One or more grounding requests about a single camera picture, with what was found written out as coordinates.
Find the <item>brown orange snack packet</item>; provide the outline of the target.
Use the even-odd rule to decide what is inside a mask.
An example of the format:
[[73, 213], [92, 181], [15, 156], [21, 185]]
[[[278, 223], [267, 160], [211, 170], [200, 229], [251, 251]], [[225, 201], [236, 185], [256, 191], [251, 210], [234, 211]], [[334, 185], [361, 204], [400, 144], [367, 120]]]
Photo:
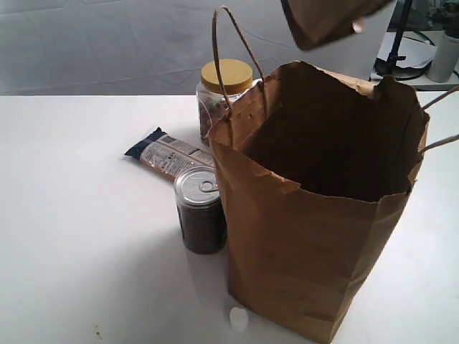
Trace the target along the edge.
[[364, 20], [388, 0], [282, 0], [296, 46], [308, 51], [364, 31]]

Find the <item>dark can with pull-tab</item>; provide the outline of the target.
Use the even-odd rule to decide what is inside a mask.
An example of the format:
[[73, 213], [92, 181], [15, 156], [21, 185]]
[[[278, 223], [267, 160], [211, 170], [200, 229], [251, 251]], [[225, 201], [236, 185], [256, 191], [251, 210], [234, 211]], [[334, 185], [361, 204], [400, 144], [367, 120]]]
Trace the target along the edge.
[[192, 167], [174, 182], [184, 246], [195, 254], [214, 254], [227, 241], [227, 223], [214, 169]]

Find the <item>large brown paper bag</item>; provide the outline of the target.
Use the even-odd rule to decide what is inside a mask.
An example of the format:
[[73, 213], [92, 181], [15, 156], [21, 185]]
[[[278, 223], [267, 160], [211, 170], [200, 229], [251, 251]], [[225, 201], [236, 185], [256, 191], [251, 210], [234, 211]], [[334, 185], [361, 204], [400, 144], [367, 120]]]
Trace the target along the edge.
[[227, 221], [229, 292], [330, 343], [399, 221], [430, 116], [415, 89], [279, 66], [209, 131]]

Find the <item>dark blue snack packet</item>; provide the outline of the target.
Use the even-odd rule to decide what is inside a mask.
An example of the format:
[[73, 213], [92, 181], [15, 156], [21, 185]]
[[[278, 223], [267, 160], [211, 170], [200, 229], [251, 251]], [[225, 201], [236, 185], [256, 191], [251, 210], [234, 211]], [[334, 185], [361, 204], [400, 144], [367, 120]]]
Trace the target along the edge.
[[124, 155], [170, 180], [191, 168], [214, 172], [214, 159], [210, 153], [174, 138], [161, 127], [132, 145]]

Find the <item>yellow lid plastic jar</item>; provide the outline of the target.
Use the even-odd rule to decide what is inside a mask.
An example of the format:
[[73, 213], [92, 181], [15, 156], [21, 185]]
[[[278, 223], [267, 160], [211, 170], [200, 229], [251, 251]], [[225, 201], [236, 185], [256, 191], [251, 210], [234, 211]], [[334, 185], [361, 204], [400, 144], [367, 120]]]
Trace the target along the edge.
[[[252, 67], [238, 59], [221, 59], [220, 71], [224, 89], [230, 103], [238, 100], [258, 79], [253, 78]], [[199, 134], [205, 145], [209, 145], [208, 132], [213, 124], [220, 120], [228, 104], [217, 78], [214, 61], [208, 62], [201, 69], [200, 83], [196, 87], [199, 113]]]

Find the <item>small white bottle cap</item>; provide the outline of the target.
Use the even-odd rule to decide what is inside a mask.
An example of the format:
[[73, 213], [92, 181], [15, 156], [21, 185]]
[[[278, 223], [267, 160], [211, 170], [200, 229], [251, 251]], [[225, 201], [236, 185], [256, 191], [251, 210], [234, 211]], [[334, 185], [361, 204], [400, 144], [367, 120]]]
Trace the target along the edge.
[[231, 328], [236, 332], [243, 332], [249, 324], [249, 315], [245, 308], [233, 307], [229, 312]]

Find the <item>black lamp stand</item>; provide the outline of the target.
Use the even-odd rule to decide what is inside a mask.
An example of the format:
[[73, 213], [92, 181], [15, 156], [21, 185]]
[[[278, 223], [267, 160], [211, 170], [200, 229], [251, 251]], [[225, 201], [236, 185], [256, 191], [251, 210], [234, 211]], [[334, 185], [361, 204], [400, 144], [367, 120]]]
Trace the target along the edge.
[[407, 30], [415, 33], [420, 38], [423, 38], [424, 44], [427, 44], [430, 47], [436, 46], [436, 44], [426, 34], [408, 26], [408, 19], [412, 9], [412, 3], [413, 1], [404, 1], [402, 8], [399, 10], [398, 18], [391, 19], [389, 22], [389, 28], [395, 29], [395, 36], [392, 47], [385, 62], [382, 59], [377, 58], [374, 64], [374, 71], [381, 77], [385, 75], [391, 75], [397, 81], [416, 80], [425, 75], [429, 70], [430, 65], [432, 64], [432, 62], [428, 62], [424, 67], [411, 67], [411, 70], [416, 70], [416, 72], [405, 72], [402, 73], [402, 76], [398, 76], [398, 74], [395, 72], [395, 70], [398, 69], [397, 63], [406, 60], [406, 56], [399, 54], [399, 48], [401, 46], [404, 33]]

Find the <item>white backdrop cloth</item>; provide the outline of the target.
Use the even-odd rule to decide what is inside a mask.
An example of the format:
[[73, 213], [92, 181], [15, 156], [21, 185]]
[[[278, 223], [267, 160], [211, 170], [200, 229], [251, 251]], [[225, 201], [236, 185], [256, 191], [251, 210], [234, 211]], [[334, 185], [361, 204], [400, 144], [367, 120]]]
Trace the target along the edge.
[[[345, 75], [370, 76], [394, 3], [367, 18], [361, 34], [299, 50], [279, 1], [228, 1], [219, 53], [265, 73], [303, 60]], [[218, 1], [3, 1], [2, 95], [192, 95], [212, 59]]]

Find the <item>white cylinder container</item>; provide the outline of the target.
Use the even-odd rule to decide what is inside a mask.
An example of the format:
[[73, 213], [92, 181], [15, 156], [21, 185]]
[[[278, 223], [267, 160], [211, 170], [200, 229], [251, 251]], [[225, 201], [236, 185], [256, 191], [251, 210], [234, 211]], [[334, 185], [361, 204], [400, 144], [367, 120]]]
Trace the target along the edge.
[[427, 77], [434, 82], [447, 82], [458, 62], [458, 32], [443, 32]]

